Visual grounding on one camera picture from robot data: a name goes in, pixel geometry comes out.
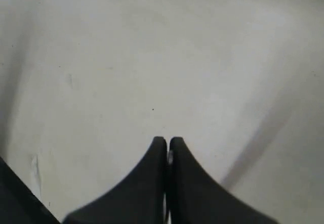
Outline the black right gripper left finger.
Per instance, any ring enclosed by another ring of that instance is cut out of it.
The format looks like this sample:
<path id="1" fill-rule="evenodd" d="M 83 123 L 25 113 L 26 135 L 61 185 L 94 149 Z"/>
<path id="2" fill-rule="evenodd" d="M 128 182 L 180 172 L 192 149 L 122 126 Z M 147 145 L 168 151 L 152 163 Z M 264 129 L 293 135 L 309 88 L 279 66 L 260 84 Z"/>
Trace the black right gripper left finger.
<path id="1" fill-rule="evenodd" d="M 167 143 L 153 141 L 136 167 L 113 189 L 70 213 L 64 223 L 164 223 Z"/>

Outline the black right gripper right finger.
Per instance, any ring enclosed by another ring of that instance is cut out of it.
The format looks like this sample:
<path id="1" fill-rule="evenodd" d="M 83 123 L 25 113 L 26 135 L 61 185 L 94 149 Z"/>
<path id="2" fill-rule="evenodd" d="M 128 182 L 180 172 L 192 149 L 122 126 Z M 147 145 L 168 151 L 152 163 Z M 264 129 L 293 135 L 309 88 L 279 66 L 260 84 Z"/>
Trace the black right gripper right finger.
<path id="1" fill-rule="evenodd" d="M 174 137 L 172 223 L 276 223 L 235 198 L 201 167 L 185 141 Z"/>

